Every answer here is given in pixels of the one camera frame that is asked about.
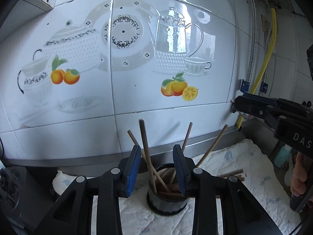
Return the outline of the person right hand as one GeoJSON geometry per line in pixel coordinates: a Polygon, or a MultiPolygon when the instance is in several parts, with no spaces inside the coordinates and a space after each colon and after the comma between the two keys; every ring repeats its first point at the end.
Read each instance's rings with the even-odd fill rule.
{"type": "Polygon", "coordinates": [[[296,164],[293,169],[293,175],[291,179],[291,192],[292,195],[299,197],[306,192],[305,182],[307,180],[307,172],[303,166],[304,155],[298,152],[296,157],[296,164]]]}

